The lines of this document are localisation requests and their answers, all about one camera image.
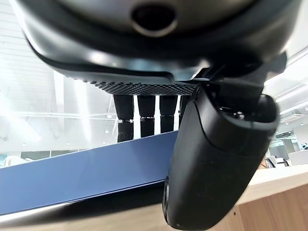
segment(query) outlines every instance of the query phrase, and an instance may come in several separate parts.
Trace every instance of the black cylindrical leg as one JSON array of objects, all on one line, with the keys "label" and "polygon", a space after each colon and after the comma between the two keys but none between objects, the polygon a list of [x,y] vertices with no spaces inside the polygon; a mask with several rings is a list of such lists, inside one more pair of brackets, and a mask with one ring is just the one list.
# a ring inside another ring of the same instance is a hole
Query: black cylindrical leg
[{"label": "black cylindrical leg", "polygon": [[154,135],[155,96],[138,96],[141,137]]},{"label": "black cylindrical leg", "polygon": [[185,108],[186,108],[186,105],[187,105],[187,102],[188,102],[189,98],[190,98],[189,95],[183,95],[180,98],[179,128],[180,128],[180,125],[181,125],[181,122],[182,122],[182,118],[183,118],[183,115],[184,115],[184,112],[185,112]]},{"label": "black cylindrical leg", "polygon": [[134,138],[134,99],[131,95],[114,95],[116,115],[119,119],[117,142]]},{"label": "black cylindrical leg", "polygon": [[160,111],[160,132],[173,131],[174,113],[177,107],[178,97],[176,95],[166,95],[159,97]]}]

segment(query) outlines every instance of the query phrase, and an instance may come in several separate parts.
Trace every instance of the perforated mesh vent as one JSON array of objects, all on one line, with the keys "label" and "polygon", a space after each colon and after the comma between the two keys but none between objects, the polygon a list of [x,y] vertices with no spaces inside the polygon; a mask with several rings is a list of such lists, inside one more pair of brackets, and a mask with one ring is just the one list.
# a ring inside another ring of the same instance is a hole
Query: perforated mesh vent
[{"label": "perforated mesh vent", "polygon": [[106,83],[92,82],[96,87],[110,94],[118,95],[191,95],[196,85],[193,84],[141,84],[141,83]]}]

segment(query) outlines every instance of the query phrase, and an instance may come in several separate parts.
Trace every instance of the white wall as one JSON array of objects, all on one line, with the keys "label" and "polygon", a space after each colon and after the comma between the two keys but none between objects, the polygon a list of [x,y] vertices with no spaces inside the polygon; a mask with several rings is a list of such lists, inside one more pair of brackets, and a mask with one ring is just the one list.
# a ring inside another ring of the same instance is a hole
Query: white wall
[{"label": "white wall", "polygon": [[308,143],[308,124],[293,129],[299,144]]}]

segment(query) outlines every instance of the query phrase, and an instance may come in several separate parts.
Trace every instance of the blue panel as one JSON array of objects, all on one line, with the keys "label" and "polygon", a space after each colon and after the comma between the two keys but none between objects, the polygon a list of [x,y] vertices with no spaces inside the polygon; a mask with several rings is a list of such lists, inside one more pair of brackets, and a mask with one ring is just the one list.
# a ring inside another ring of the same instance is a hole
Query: blue panel
[{"label": "blue panel", "polygon": [[0,169],[0,215],[164,180],[177,132]]}]

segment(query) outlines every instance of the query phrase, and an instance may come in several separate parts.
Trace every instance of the metal screw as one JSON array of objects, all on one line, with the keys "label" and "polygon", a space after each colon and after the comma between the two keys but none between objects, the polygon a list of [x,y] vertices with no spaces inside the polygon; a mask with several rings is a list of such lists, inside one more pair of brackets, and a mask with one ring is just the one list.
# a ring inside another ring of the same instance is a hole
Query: metal screw
[{"label": "metal screw", "polygon": [[245,118],[245,115],[244,115],[242,112],[237,112],[237,113],[236,113],[236,117],[237,117],[238,119],[244,119],[244,118]]}]

